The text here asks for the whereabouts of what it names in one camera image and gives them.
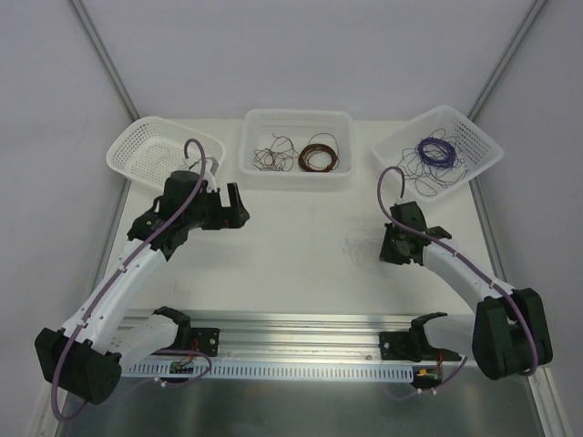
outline wire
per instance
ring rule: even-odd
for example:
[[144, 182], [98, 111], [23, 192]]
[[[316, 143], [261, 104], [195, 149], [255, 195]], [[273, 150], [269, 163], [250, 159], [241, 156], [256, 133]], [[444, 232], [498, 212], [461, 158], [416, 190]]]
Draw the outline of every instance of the wire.
[[468, 170], [460, 153], [457, 137], [446, 137], [445, 129], [437, 129], [417, 146], [405, 148], [397, 167], [421, 196], [430, 198], [464, 179]]
[[527, 337], [528, 346], [530, 348], [530, 352], [532, 355], [530, 370], [528, 370], [522, 374], [524, 376], [534, 375], [535, 372], [537, 371], [537, 367], [538, 367], [537, 345], [535, 344], [535, 340], [533, 339], [532, 332], [530, 332], [530, 328], [527, 325], [527, 321], [525, 320], [524, 316], [522, 315], [522, 312], [520, 312], [520, 309], [518, 308], [518, 306], [516, 305], [516, 303], [514, 302], [512, 297], [510, 297], [510, 295], [502, 287], [500, 287], [498, 284], [496, 284], [496, 282], [493, 279], [488, 277], [488, 275], [486, 275], [481, 269], [479, 269], [471, 260], [469, 260], [466, 256], [462, 255], [461, 253], [459, 253], [456, 249], [454, 249], [451, 246], [449, 246], [448, 244], [444, 243], [441, 239], [436, 239], [435, 237], [427, 235], [424, 232], [421, 232], [421, 231], [413, 229], [413, 228], [409, 228], [408, 226], [404, 225], [400, 221], [397, 221], [395, 218], [393, 218], [391, 216], [391, 214], [386, 209], [386, 207], [384, 206], [384, 203], [383, 203], [383, 180], [384, 180], [384, 176], [391, 170], [396, 171], [401, 175], [401, 198], [403, 198], [403, 194], [404, 194], [405, 176], [404, 176], [403, 170], [400, 167], [395, 167], [395, 166], [391, 166], [391, 167], [388, 167], [385, 170], [383, 170], [383, 172], [381, 173], [381, 176], [379, 177], [378, 184], [376, 186], [376, 198], [378, 200], [379, 207], [381, 208], [381, 211], [384, 213], [384, 215], [389, 220], [391, 220], [391, 222], [397, 228], [400, 228], [400, 229], [405, 230], [411, 234], [414, 234], [417, 237], [428, 239], [432, 243], [435, 243], [437, 246], [447, 250], [454, 257], [457, 257], [458, 259], [460, 259], [464, 264], [466, 264], [466, 266], [470, 270], [472, 270], [478, 276], [478, 278], [480, 278], [483, 282], [488, 284], [490, 287], [492, 287], [494, 290], [496, 290], [498, 293], [500, 293], [502, 295], [502, 297], [506, 300], [506, 302], [508, 303], [508, 305], [510, 306], [512, 311], [516, 314], [518, 324], [520, 325], [520, 328], [522, 328], [522, 331], [525, 333], [525, 336]]
[[[196, 143], [197, 147], [199, 148], [200, 159], [202, 160], [200, 174], [204, 175], [204, 172], [206, 170], [206, 157], [205, 157], [204, 149], [202, 148], [202, 145], [200, 144], [200, 142], [197, 139], [191, 138], [186, 142], [186, 144], [184, 145], [184, 156], [186, 158], [188, 158], [187, 148], [191, 142]], [[152, 233], [147, 239], [145, 239], [132, 253], [129, 254], [129, 256], [126, 258], [126, 260], [124, 260], [122, 262], [122, 264], [120, 266], [122, 269], [116, 270], [116, 272], [111, 276], [111, 278], [109, 278], [109, 280], [106, 282], [106, 284], [102, 287], [102, 289], [99, 291], [99, 293], [93, 299], [93, 301], [87, 307], [87, 311], [85, 311], [85, 314], [83, 314], [83, 316], [81, 317], [81, 321], [83, 323], [86, 323], [87, 320], [89, 319], [89, 317], [91, 317], [91, 313], [96, 308], [98, 303], [103, 299], [103, 297], [106, 295], [107, 291], [116, 282], [116, 280], [124, 273], [124, 271], [127, 269], [128, 265], [136, 258], [136, 256], [143, 249], [145, 249], [146, 246], [148, 246], [149, 243], [151, 243], [153, 239], [155, 239], [158, 235], [160, 235], [162, 232], [164, 232], [172, 223], [174, 223], [174, 221], [176, 221], [176, 219], [180, 216], [180, 214], [182, 214], [185, 211], [185, 209], [189, 206], [190, 202], [192, 202], [192, 200], [194, 200], [194, 198], [197, 196], [197, 194], [199, 194], [199, 191], [202, 187], [203, 181], [204, 181], [203, 177], [200, 177], [197, 180], [197, 183], [195, 184], [194, 188], [192, 189], [192, 192], [189, 194], [189, 196], [186, 198], [186, 200], [180, 206], [180, 208], [178, 208], [176, 210], [176, 212], [174, 214], [172, 214], [172, 216], [166, 222], [164, 222], [164, 224], [162, 224], [162, 226], [160, 226], [158, 229], [156, 229], [156, 231], [154, 233]], [[58, 361], [56, 362], [55, 373], [53, 375], [53, 382], [52, 382], [52, 386], [51, 386], [51, 408], [53, 410], [53, 414], [55, 415], [56, 419], [60, 422], [73, 421], [76, 417], [78, 417], [79, 414], [81, 414], [81, 412], [83, 412], [83, 410], [88, 405], [88, 402], [85, 401], [75, 413], [73, 413], [69, 417], [66, 417], [59, 410], [58, 400], [57, 400], [58, 380], [60, 379], [61, 372], [63, 371], [63, 365], [65, 364], [65, 358], [68, 355], [68, 353], [71, 351], [71, 348], [73, 347], [73, 344], [75, 343], [75, 340], [77, 339], [77, 337], [82, 329], [83, 329], [82, 325], [77, 325], [75, 330], [73, 330], [73, 333], [71, 334], [68, 341], [66, 342], [65, 348], [61, 352], [61, 355], [58, 358]]]
[[417, 389], [415, 391], [412, 391], [412, 392], [406, 394], [405, 396], [395, 396], [394, 394], [392, 394], [388, 390], [388, 388], [386, 386], [383, 386], [384, 393], [389, 398], [393, 399], [394, 401], [407, 401], [418, 394], [427, 393], [427, 392], [437, 394], [437, 389], [442, 390], [447, 385], [449, 385], [451, 383], [451, 381], [453, 381], [455, 378], [457, 378], [457, 376], [461, 373], [462, 369], [465, 367], [466, 364], [467, 364], [467, 357], [464, 357], [464, 359], [462, 360], [460, 365], [457, 366], [457, 369], [455, 369], [451, 375], [449, 375], [447, 378], [445, 378], [445, 380], [441, 384], [439, 384], [437, 387], [434, 387], [433, 389], [425, 389], [425, 390]]
[[[212, 361], [210, 360], [209, 356], [206, 355], [205, 353], [202, 352], [198, 352], [198, 351], [194, 351], [192, 353], [193, 356], [197, 356], [197, 357], [201, 357], [204, 358], [207, 363], [209, 364], [209, 367], [207, 367], [204, 371], [202, 371], [201, 373], [199, 373], [197, 376], [194, 376], [192, 378], [189, 378], [188, 381], [184, 381], [184, 382], [169, 382], [169, 381], [163, 381], [161, 384], [163, 387], [169, 387], [171, 389], [177, 389], [179, 387], [184, 387], [185, 385], [192, 385], [198, 381], [200, 381], [205, 375], [207, 375], [211, 370], [212, 370]], [[117, 396], [116, 399], [113, 399], [111, 401], [105, 401], [101, 404], [99, 404], [99, 406], [109, 406], [109, 405], [114, 405], [120, 401], [123, 401], [124, 399], [126, 399], [131, 393], [133, 393], [135, 390], [137, 390], [138, 388], [140, 388], [142, 385], [146, 385], [149, 382], [158, 382], [160, 380], [160, 377], [156, 377], [156, 378], [147, 378], [146, 380], [140, 381], [138, 382], [136, 385], [134, 385], [133, 387], [131, 387], [130, 389], [128, 389], [125, 393], [120, 394], [119, 396]]]
[[432, 367], [431, 369], [429, 369], [429, 371], [435, 371], [438, 370], [439, 374], [441, 375], [442, 373], [442, 364], [444, 363], [444, 350], [440, 349], [439, 350], [439, 361], [437, 362], [437, 365], [435, 367]]
[[[293, 160], [298, 157], [293, 142], [288, 137], [271, 134], [275, 138], [271, 146], [254, 150], [253, 166], [261, 171], [290, 171], [293, 168]], [[276, 145], [275, 143], [282, 138], [283, 141]], [[279, 150], [286, 143], [290, 144], [289, 148]]]
[[[334, 144], [336, 145], [336, 150], [332, 147], [322, 144], [316, 143], [312, 144], [314, 138], [319, 137], [321, 135], [327, 135], [328, 137], [332, 137], [334, 140]], [[314, 166], [311, 160], [318, 155], [326, 154], [330, 157], [330, 163], [328, 163], [324, 167]], [[308, 145], [302, 150], [301, 154], [298, 156], [298, 166], [302, 169], [302, 171], [309, 172], [309, 173], [329, 173], [338, 168], [340, 164], [340, 159], [338, 156], [340, 155], [340, 147], [338, 146], [338, 140], [334, 135], [329, 132], [320, 132], [312, 136], [308, 140]]]
[[184, 359], [180, 360], [179, 362], [179, 366], [186, 366], [187, 364], [191, 364], [192, 360], [194, 359], [194, 352], [196, 352], [199, 348], [199, 341], [198, 340], [193, 340], [191, 343], [191, 350], [189, 355]]
[[[310, 162], [311, 159], [321, 153], [325, 153], [330, 157], [330, 163], [326, 167], [316, 167]], [[310, 144], [302, 150], [298, 157], [298, 166], [302, 171], [309, 173], [329, 173], [338, 167], [339, 162], [336, 152], [325, 144]]]

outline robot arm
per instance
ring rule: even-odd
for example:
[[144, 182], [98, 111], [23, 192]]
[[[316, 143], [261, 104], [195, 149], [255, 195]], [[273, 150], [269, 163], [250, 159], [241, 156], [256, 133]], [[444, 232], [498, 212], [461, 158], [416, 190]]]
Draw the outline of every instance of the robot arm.
[[[185, 204], [199, 183], [197, 170], [193, 168], [192, 171], [171, 174], [163, 195], [134, 221], [117, 263], [89, 299], [60, 330], [44, 328], [36, 337], [36, 353], [47, 381], [52, 382], [57, 362], [72, 337], [75, 341], [66, 351], [58, 386], [94, 404], [101, 403], [111, 394], [124, 369], [151, 353], [166, 347], [189, 348], [190, 317], [166, 307], [154, 311], [123, 338], [114, 339], [114, 335], [143, 283], [159, 266], [169, 261], [174, 251], [187, 240], [190, 230], [238, 229], [249, 219], [236, 184], [228, 184], [230, 205], [223, 207], [220, 190], [213, 189], [214, 177], [199, 170], [204, 181], [197, 196], [128, 262], [128, 256]], [[87, 319], [87, 309], [91, 305], [95, 308]]]
[[[457, 243], [441, 227], [428, 228], [415, 202], [395, 205], [392, 217], [406, 227], [443, 240], [457, 250]], [[475, 269], [451, 251], [420, 235], [387, 224], [380, 260], [392, 264], [425, 266], [447, 282], [465, 300], [475, 315], [449, 316], [443, 312], [413, 320], [409, 335], [390, 342], [391, 351], [402, 359], [420, 361], [423, 352], [445, 349], [473, 357], [490, 379], [525, 372], [532, 366], [532, 350], [517, 316], [493, 286], [502, 289], [524, 316], [536, 345], [539, 364], [552, 360], [553, 351], [540, 296], [532, 289], [516, 290], [494, 279], [488, 283]]]

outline white mesh basket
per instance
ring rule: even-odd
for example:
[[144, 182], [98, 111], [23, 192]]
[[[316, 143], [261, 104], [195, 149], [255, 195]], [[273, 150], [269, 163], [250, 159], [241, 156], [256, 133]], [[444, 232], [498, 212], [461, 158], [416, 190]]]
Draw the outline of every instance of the white mesh basket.
[[[502, 159], [504, 151], [482, 129], [469, 118], [452, 107], [441, 105], [414, 118], [391, 136], [373, 144], [373, 154], [381, 168], [397, 166], [403, 162], [404, 151], [415, 148], [423, 138], [430, 137], [435, 131], [443, 129], [445, 137], [454, 137], [460, 167], [447, 176], [448, 181], [455, 181], [446, 187], [435, 184], [430, 178], [420, 178], [421, 184], [407, 181], [406, 190], [416, 200], [435, 202], [452, 193], [460, 186], [475, 178], [484, 170], [492, 167]], [[394, 178], [400, 180], [396, 172]]]
[[[196, 138], [207, 158], [215, 158], [220, 167], [225, 147], [218, 139], [160, 117], [144, 117], [132, 123], [109, 148], [106, 161], [126, 178], [162, 191], [170, 173], [188, 169], [184, 143], [189, 138]], [[195, 145], [189, 148], [189, 156], [200, 157]]]

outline metal frame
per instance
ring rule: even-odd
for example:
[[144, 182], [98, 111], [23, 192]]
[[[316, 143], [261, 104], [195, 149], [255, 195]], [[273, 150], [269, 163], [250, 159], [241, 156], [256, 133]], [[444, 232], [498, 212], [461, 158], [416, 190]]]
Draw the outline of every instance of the metal frame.
[[[172, 362], [182, 357], [147, 358], [124, 373], [127, 378], [165, 378], [182, 379], [184, 373], [172, 371]], [[201, 374], [207, 364], [194, 361], [185, 364], [191, 374]], [[393, 364], [344, 364], [344, 363], [306, 363], [306, 362], [260, 362], [213, 360], [213, 365], [204, 379], [262, 381], [366, 381], [411, 383], [414, 380], [412, 365]]]
[[[139, 119], [139, 112], [105, 48], [83, 0], [67, 1], [83, 28], [89, 44], [106, 70], [112, 86], [116, 90], [129, 117], [132, 121]], [[468, 115], [471, 120], [476, 121], [479, 118], [482, 110], [504, 78], [505, 72], [516, 58], [519, 49], [537, 23], [542, 11], [549, 3], [550, 0], [534, 0], [532, 2], [478, 94]], [[128, 181], [125, 181], [120, 190], [118, 204], [108, 229], [107, 240], [101, 250], [100, 262], [91, 280], [92, 287], [97, 285], [105, 273], [107, 260], [129, 192], [129, 185]], [[504, 266], [496, 244], [496, 236], [488, 217], [488, 208], [479, 178], [472, 180], [470, 187], [494, 272], [500, 279], [506, 280]], [[124, 319], [122, 329], [130, 329], [148, 315], [145, 311], [132, 310]], [[376, 334], [380, 330], [402, 330], [409, 326], [412, 318], [407, 316], [233, 314], [196, 311], [193, 311], [190, 315], [198, 323], [207, 323], [209, 326], [213, 325], [221, 328], [221, 355], [224, 357], [237, 360], [256, 360], [261, 356], [262, 360], [313, 361], [314, 347], [317, 346], [316, 350], [320, 351], [321, 355], [316, 356], [315, 360], [324, 362], [330, 362], [330, 360], [338, 361], [339, 359], [343, 362], [363, 362], [363, 360], [374, 361], [377, 358], [380, 359]], [[530, 382], [538, 414], [546, 434], [554, 437], [572, 435], [558, 402], [548, 370], [539, 370], [537, 375], [530, 379]], [[56, 421], [51, 422], [51, 418], [50, 402], [47, 400], [41, 418], [37, 419], [39, 426], [36, 428], [35, 435], [47, 436], [47, 432], [56, 429]]]

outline white plastic basket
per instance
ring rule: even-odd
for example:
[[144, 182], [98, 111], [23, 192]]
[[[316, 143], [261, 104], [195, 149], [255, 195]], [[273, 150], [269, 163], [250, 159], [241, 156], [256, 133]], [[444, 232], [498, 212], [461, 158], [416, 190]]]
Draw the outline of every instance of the white plastic basket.
[[[188, 169], [184, 143], [189, 138], [196, 138], [207, 158], [215, 158], [220, 167], [225, 147], [218, 139], [160, 117], [144, 117], [132, 123], [109, 148], [106, 161], [126, 178], [162, 191], [170, 173]], [[200, 158], [196, 146], [189, 148], [189, 156]]]
[[[312, 143], [322, 143], [338, 152], [338, 167], [329, 173], [303, 172], [297, 159], [290, 171], [264, 171], [256, 168], [255, 151], [270, 147], [274, 135], [289, 137], [298, 153]], [[335, 190], [344, 188], [354, 172], [353, 120], [339, 111], [254, 109], [247, 113], [240, 140], [239, 168], [247, 188], [285, 190]]]
[[[422, 184], [419, 185], [416, 185], [414, 181], [408, 181], [405, 184], [407, 192], [416, 200], [423, 202], [435, 202], [452, 193], [492, 167], [504, 155], [502, 148], [482, 129], [460, 112], [446, 105], [435, 107], [414, 118], [391, 136], [373, 144], [373, 154], [381, 168], [399, 165], [403, 160], [404, 150], [416, 147], [423, 138], [430, 137], [438, 129], [445, 131], [445, 137], [455, 138], [461, 166], [448, 175], [449, 180], [456, 183], [447, 187], [432, 183], [430, 178], [422, 179]], [[400, 180], [396, 172], [392, 174], [394, 178]], [[420, 190], [418, 187], [424, 187], [423, 183], [430, 184], [435, 189], [435, 193], [433, 190], [427, 190], [425, 193]]]

